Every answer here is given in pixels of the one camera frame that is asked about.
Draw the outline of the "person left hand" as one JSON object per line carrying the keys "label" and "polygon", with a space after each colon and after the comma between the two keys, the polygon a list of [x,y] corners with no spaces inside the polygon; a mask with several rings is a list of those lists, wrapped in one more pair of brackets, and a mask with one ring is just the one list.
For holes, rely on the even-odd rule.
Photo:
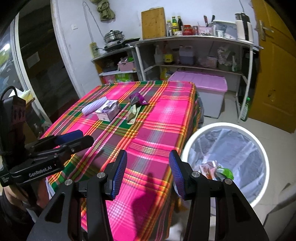
{"label": "person left hand", "polygon": [[[37,184],[37,193],[33,192],[33,197],[37,198],[36,204],[38,206],[45,208],[49,202],[46,179],[38,181]],[[29,194],[25,190],[16,186],[6,186],[3,188],[3,193],[6,195],[10,204],[25,210],[24,202],[27,202],[29,197]]]}

